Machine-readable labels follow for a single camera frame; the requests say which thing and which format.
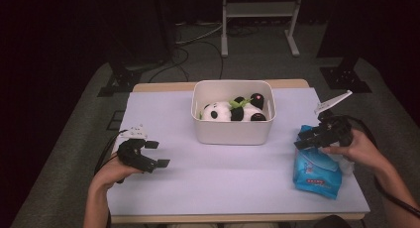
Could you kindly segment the black stand base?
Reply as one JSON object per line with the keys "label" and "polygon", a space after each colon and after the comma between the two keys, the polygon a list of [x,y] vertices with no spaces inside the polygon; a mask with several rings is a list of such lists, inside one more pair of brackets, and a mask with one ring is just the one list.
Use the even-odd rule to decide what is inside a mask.
{"label": "black stand base", "polygon": [[135,70],[129,70],[118,59],[111,57],[109,65],[112,74],[108,82],[99,92],[98,97],[111,97],[114,93],[131,92],[136,84],[139,83],[142,74]]}
{"label": "black stand base", "polygon": [[331,89],[349,89],[354,93],[371,93],[365,81],[354,71],[358,57],[347,56],[337,66],[324,66],[320,71]]}

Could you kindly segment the person's black garment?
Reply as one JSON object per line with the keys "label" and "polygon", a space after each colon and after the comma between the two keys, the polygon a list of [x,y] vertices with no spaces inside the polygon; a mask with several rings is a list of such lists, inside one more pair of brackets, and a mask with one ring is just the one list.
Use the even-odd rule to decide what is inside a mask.
{"label": "person's black garment", "polygon": [[313,228],[352,228],[350,224],[338,215],[327,216],[318,221]]}

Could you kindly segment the blue wet wipes pack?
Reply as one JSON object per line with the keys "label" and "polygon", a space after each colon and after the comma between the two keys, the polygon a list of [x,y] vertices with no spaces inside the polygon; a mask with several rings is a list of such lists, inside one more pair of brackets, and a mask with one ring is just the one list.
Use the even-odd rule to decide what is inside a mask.
{"label": "blue wet wipes pack", "polygon": [[292,180],[296,189],[336,199],[342,184],[342,172],[339,164],[319,149],[296,149]]}

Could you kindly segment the person's left hand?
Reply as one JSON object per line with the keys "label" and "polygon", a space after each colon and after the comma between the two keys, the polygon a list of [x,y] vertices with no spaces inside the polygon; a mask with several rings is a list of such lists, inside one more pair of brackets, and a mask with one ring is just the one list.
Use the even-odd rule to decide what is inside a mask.
{"label": "person's left hand", "polygon": [[117,181],[131,174],[141,173],[140,170],[124,165],[117,157],[106,163],[92,179],[90,190],[108,190]]}

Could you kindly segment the crumpled white wipe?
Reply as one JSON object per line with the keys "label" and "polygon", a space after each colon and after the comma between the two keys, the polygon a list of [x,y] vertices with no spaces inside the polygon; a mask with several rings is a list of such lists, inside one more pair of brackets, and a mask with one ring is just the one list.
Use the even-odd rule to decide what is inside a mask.
{"label": "crumpled white wipe", "polygon": [[335,161],[345,175],[350,175],[354,171],[354,162],[343,155],[331,155],[330,158]]}

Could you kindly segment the wooden table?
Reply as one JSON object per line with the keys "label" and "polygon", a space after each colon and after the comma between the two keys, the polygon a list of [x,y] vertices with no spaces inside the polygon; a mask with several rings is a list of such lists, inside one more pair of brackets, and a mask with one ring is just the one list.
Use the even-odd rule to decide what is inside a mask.
{"label": "wooden table", "polygon": [[[304,79],[272,79],[266,81],[272,93],[277,89],[311,88]],[[138,92],[177,92],[189,91],[193,96],[194,87],[198,82],[173,83],[141,83],[130,93]],[[260,146],[260,145],[226,145],[226,146]],[[296,221],[316,220],[330,214],[338,214],[345,219],[361,219],[367,213],[285,213],[285,214],[233,214],[233,215],[112,215],[116,223],[237,223],[237,222],[268,222],[268,221]]]}

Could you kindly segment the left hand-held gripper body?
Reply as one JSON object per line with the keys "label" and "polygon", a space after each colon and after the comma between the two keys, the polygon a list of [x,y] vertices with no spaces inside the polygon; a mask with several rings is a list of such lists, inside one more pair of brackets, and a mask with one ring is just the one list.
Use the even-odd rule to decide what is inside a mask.
{"label": "left hand-held gripper body", "polygon": [[145,172],[153,172],[157,168],[156,160],[142,154],[145,142],[149,141],[148,133],[142,125],[122,131],[119,137],[124,142],[119,145],[117,156],[124,165]]}

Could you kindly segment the white metal stand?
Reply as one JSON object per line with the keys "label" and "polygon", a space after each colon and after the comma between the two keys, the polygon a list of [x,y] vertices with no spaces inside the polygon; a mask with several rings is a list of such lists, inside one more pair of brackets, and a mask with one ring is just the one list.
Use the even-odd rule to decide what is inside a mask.
{"label": "white metal stand", "polygon": [[228,20],[233,18],[272,18],[289,17],[289,28],[284,31],[291,54],[299,57],[300,52],[293,38],[298,14],[302,0],[294,2],[253,2],[253,3],[229,3],[222,0],[222,34],[221,34],[221,56],[229,55],[228,49]]}

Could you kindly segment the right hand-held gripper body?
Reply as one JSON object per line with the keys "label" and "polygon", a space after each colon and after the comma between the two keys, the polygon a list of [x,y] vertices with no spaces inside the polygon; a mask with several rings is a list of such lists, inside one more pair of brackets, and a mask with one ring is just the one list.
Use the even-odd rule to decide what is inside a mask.
{"label": "right hand-held gripper body", "polygon": [[314,113],[318,116],[320,123],[312,129],[314,137],[310,142],[313,147],[325,148],[334,143],[338,143],[341,147],[346,147],[352,142],[352,125],[348,119],[345,116],[334,115],[331,111],[331,108],[352,94],[353,92],[351,90],[347,90],[344,94],[317,105]]}

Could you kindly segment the panda plush toy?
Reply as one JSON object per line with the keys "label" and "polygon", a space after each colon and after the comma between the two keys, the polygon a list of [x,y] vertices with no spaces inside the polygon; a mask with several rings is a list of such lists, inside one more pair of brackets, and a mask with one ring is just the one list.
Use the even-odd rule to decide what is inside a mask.
{"label": "panda plush toy", "polygon": [[250,98],[236,97],[230,101],[207,104],[199,114],[199,119],[213,122],[253,122],[266,121],[263,114],[264,97],[254,93]]}

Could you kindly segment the white plastic storage bin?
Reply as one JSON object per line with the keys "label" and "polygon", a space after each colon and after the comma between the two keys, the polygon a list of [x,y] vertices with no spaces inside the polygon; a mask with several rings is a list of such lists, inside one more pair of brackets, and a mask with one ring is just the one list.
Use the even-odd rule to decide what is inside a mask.
{"label": "white plastic storage bin", "polygon": [[[230,101],[236,97],[250,98],[260,93],[264,97],[263,114],[266,121],[213,122],[199,119],[203,108],[213,102]],[[203,80],[193,91],[191,115],[196,137],[204,144],[261,145],[268,136],[275,118],[275,103],[271,86],[262,80]]]}

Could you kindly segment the black floor hatch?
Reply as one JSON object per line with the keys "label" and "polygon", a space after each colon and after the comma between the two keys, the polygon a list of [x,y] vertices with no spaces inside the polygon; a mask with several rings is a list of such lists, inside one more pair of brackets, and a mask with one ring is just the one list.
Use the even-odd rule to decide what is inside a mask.
{"label": "black floor hatch", "polygon": [[107,125],[107,130],[118,131],[122,124],[124,114],[125,112],[123,110],[116,110]]}

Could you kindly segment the person's right hand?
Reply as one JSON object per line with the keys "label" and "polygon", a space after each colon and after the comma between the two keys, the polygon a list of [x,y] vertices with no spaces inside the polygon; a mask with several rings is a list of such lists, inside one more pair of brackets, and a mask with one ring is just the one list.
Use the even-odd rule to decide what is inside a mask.
{"label": "person's right hand", "polygon": [[379,152],[367,135],[359,130],[352,130],[353,141],[349,146],[330,146],[322,149],[323,153],[341,155],[355,163],[376,170],[387,163],[387,159]]}

